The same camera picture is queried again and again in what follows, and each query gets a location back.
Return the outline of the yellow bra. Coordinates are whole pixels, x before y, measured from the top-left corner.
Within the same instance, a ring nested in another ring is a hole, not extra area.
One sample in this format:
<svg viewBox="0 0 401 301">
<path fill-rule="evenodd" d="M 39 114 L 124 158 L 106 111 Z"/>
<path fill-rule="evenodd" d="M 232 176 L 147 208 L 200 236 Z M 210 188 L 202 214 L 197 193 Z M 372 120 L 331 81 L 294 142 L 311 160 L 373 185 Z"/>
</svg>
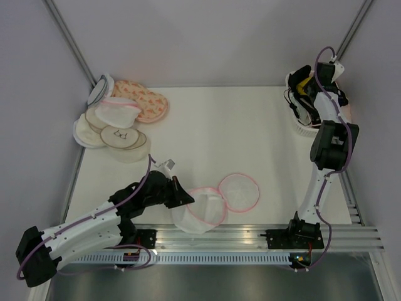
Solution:
<svg viewBox="0 0 401 301">
<path fill-rule="evenodd" d="M 304 95 L 304 96 L 307 96 L 308 95 L 308 85 L 310 84 L 310 81 L 313 79 L 313 77 L 308 77 L 308 78 L 305 78 L 303 81 L 301 81 L 301 82 L 299 82 L 297 85 L 296 85 L 296 92 L 299 94 L 299 95 Z"/>
</svg>

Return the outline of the white mesh laundry bag pink zipper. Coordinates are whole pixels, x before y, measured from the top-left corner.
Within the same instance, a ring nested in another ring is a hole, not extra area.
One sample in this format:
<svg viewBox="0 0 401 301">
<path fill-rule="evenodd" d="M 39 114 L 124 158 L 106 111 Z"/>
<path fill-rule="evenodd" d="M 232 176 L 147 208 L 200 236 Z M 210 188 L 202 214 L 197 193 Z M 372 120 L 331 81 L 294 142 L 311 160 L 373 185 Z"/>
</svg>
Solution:
<svg viewBox="0 0 401 301">
<path fill-rule="evenodd" d="M 224 222 L 229 212 L 246 213 L 259 201 L 259 186 L 245 174 L 230 174 L 217 187 L 189 192 L 194 202 L 171 210 L 173 224 L 185 233 L 204 234 Z"/>
</svg>

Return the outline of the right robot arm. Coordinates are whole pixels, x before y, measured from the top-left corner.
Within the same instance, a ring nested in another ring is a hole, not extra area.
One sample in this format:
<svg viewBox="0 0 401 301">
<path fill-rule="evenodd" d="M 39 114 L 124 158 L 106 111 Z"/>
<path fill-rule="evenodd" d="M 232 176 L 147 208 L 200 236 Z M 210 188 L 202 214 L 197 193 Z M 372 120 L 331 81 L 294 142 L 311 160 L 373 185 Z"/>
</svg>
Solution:
<svg viewBox="0 0 401 301">
<path fill-rule="evenodd" d="M 279 236 L 279 247 L 290 250 L 322 249 L 320 226 L 325 221 L 321 210 L 334 178 L 343 172 L 350 159 L 359 134 L 359 127 L 349 121 L 342 111 L 347 104 L 335 79 L 343 71 L 339 63 L 306 65 L 288 75 L 286 86 L 291 109 L 302 106 L 312 124 L 320 122 L 311 145 L 311 180 L 305 198 Z"/>
</svg>

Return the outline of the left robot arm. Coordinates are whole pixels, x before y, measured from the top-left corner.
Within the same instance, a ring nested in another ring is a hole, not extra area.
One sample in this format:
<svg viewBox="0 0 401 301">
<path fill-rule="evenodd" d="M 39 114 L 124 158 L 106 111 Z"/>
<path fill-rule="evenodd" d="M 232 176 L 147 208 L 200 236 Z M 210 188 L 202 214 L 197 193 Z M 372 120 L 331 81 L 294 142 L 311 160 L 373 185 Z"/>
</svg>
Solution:
<svg viewBox="0 0 401 301">
<path fill-rule="evenodd" d="M 168 209 L 194 203 L 176 176 L 151 171 L 111 195 L 90 213 L 46 230 L 26 229 L 16 249 L 16 278 L 29 288 L 47 282 L 72 261 L 94 251 L 121 246 L 131 248 L 137 240 L 133 219 L 147 207 Z"/>
</svg>

